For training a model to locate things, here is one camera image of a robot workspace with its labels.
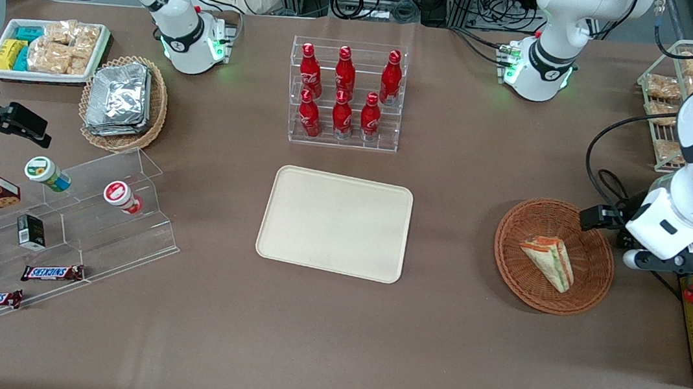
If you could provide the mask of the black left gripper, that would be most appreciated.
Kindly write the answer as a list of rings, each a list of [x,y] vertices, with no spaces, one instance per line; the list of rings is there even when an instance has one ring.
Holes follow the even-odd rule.
[[[621,249],[632,250],[638,248],[639,243],[627,230],[626,223],[636,215],[645,199],[645,194],[637,193],[621,200],[618,210],[607,205],[597,205],[581,210],[580,228],[582,231],[614,230],[619,229],[616,238],[616,246]]]

